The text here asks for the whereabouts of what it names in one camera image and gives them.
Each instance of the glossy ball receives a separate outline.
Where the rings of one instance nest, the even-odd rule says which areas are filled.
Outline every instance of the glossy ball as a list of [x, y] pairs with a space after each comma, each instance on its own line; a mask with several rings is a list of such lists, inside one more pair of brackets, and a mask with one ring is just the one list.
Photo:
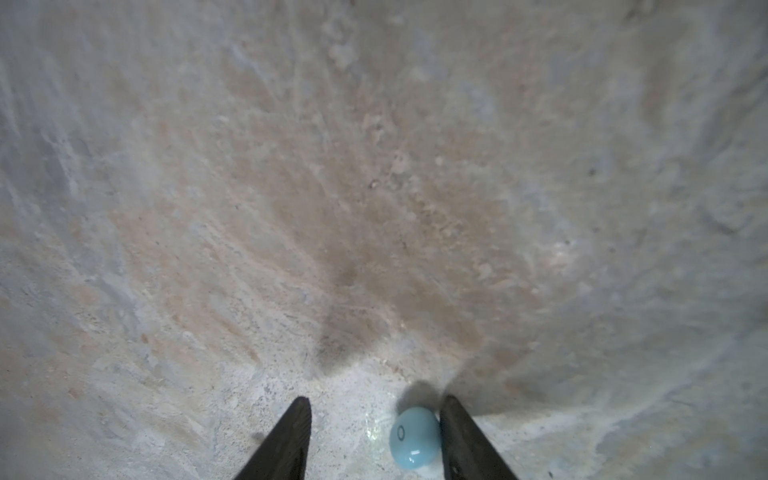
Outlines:
[[430, 410], [413, 407], [397, 417], [389, 433], [389, 451], [408, 470], [429, 465], [440, 452], [440, 424]]

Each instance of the textured surface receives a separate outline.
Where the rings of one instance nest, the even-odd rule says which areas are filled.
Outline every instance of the textured surface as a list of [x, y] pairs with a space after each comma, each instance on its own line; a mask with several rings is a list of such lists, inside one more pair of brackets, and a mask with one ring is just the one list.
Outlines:
[[0, 476], [768, 469], [764, 0], [0, 2]]

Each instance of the stone floor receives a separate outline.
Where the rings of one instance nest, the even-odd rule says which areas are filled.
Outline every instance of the stone floor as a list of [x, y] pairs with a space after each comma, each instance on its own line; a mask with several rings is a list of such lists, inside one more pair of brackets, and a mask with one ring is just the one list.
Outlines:
[[765, 478], [767, 98], [765, 0], [4, 0], [0, 478]]

